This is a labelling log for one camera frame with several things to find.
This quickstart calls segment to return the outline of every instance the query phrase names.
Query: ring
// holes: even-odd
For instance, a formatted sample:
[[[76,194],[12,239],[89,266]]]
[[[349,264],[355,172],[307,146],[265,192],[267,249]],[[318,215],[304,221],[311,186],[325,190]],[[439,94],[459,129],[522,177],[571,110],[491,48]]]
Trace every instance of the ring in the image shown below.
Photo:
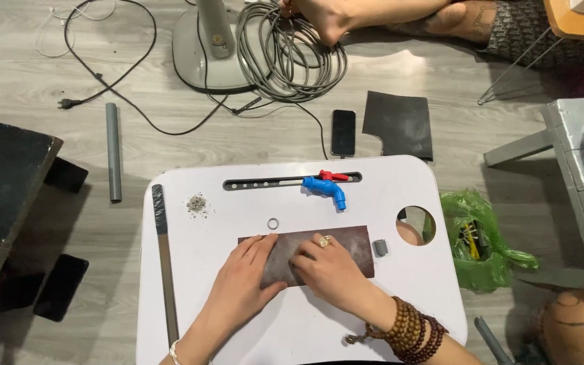
[[[319,239],[319,242],[317,243],[317,245],[319,245],[321,248],[324,248],[327,245],[330,245],[330,237],[328,237],[328,236],[321,236],[321,238]]]
[[[267,221],[267,228],[270,228],[271,230],[278,228],[278,220],[276,218],[270,218]]]

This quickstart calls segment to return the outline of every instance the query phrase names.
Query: fan stand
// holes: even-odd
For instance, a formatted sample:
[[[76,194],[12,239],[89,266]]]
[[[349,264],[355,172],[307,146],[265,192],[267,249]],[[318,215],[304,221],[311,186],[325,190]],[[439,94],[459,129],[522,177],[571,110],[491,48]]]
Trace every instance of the fan stand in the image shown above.
[[[198,14],[200,38],[197,34]],[[173,30],[174,69],[193,90],[209,94],[237,94],[254,89],[254,85],[245,78],[240,67],[242,61],[236,53],[237,20],[238,13],[225,8],[222,0],[201,0],[176,22]],[[251,18],[245,27],[245,34],[249,44],[254,46],[252,51],[256,62],[268,75],[270,69],[260,47],[259,24],[259,18]],[[265,21],[263,37],[267,36],[269,29],[269,22]],[[205,62],[200,39],[208,62]]]

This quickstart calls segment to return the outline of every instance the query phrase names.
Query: gray cable coil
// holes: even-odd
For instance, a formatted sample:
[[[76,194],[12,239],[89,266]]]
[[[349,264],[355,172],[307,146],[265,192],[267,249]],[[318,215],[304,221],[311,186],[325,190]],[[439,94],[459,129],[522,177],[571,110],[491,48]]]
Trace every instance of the gray cable coil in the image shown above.
[[[245,26],[254,17],[261,18],[259,26],[260,46],[264,50],[265,62],[272,73],[271,80],[267,79],[268,70],[261,69],[256,62],[252,47],[245,36]],[[265,21],[271,24],[266,38],[263,37]],[[287,25],[290,30],[281,29],[282,25]],[[337,67],[333,76],[334,65],[331,47],[321,43],[310,22],[296,17],[290,19],[283,17],[278,4],[273,1],[257,1],[245,6],[238,15],[236,39],[238,56],[243,61],[240,62],[240,66],[246,78],[253,82],[266,97],[283,103],[304,103],[326,94],[344,78],[348,69],[346,50],[337,42],[334,47]],[[270,52],[271,40],[273,40],[274,46],[273,57]],[[316,64],[308,63],[308,59],[294,42],[295,40],[302,42],[312,50],[317,59]],[[293,82],[295,64],[306,69],[302,84]],[[308,84],[311,69],[319,71],[317,80],[313,84]]]

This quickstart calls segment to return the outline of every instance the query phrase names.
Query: silver bracelet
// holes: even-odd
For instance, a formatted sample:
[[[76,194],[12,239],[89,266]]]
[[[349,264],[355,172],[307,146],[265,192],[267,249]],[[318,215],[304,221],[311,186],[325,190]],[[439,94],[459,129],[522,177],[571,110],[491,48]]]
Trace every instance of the silver bracelet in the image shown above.
[[[171,354],[171,357],[173,358],[174,365],[182,365],[177,360],[177,354],[174,352],[174,347],[177,346],[177,342],[179,342],[179,340],[173,342],[173,345],[171,346],[170,354]]]

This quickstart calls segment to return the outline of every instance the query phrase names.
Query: red faucet handle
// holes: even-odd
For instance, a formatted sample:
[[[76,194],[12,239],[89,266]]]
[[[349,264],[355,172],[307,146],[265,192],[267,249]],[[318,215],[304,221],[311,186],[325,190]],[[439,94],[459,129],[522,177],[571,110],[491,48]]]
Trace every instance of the red faucet handle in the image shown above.
[[[342,173],[332,173],[330,171],[321,170],[319,172],[319,176],[322,180],[337,180],[337,181],[348,181],[348,175],[344,175]]]

